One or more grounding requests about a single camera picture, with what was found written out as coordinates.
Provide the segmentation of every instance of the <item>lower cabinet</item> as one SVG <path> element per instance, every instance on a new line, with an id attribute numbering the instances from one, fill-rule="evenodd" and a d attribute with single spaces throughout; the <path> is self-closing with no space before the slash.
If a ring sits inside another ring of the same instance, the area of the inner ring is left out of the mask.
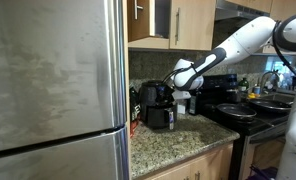
<path id="1" fill-rule="evenodd" d="M 225 144 L 180 163 L 145 180 L 226 180 L 231 161 L 232 144 Z"/>

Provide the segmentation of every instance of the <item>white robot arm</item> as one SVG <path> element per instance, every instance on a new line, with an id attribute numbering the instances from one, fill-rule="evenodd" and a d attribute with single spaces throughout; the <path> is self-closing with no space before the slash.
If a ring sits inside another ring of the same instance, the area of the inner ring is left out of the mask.
<path id="1" fill-rule="evenodd" d="M 274 45 L 281 59 L 283 57 L 279 48 L 296 52 L 296 15 L 281 24 L 269 17 L 256 18 L 195 63 L 179 60 L 173 76 L 174 86 L 179 91 L 199 88 L 202 82 L 198 77 L 210 68 L 239 62 L 263 46 L 271 44 Z M 290 67 L 284 59 L 282 60 L 296 75 L 294 68 Z M 296 180 L 296 98 L 289 116 L 286 145 L 277 179 Z"/>

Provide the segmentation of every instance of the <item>wooden cabinet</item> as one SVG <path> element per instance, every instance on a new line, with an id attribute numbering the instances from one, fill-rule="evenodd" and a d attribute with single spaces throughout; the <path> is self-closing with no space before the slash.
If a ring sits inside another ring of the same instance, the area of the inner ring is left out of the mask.
<path id="1" fill-rule="evenodd" d="M 272 0 L 227 0 L 241 6 L 270 13 Z"/>
<path id="2" fill-rule="evenodd" d="M 285 20 L 296 14 L 296 0 L 273 0 L 270 17 L 274 20 Z M 274 47 L 264 47 L 263 53 L 276 54 Z M 296 52 L 282 52 L 283 54 L 296 55 Z"/>
<path id="3" fill-rule="evenodd" d="M 128 4 L 130 48 L 211 50 L 216 1 L 128 0 Z"/>
<path id="4" fill-rule="evenodd" d="M 232 154 L 232 144 L 226 144 L 210 150 L 206 154 L 195 157 L 186 162 L 177 164 L 139 178 L 145 180 L 226 180 L 228 179 L 229 167 Z"/>

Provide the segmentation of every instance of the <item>granite countertop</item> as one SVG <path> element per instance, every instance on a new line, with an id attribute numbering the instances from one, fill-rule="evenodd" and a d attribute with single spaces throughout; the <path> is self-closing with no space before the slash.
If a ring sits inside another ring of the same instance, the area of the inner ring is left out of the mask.
<path id="1" fill-rule="evenodd" d="M 131 138 L 133 179 L 239 138 L 239 134 L 198 115 L 178 114 L 174 130 L 144 124 Z"/>

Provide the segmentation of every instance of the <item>kitchen sink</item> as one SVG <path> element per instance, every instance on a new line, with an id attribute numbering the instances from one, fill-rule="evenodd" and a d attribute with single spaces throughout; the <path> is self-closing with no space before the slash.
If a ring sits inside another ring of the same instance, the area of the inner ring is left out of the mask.
<path id="1" fill-rule="evenodd" d="M 271 99 L 271 100 L 284 102 L 284 103 L 287 103 L 287 104 L 292 104 L 294 102 L 295 95 L 274 93 L 274 94 L 262 95 L 260 98 L 261 99 Z"/>

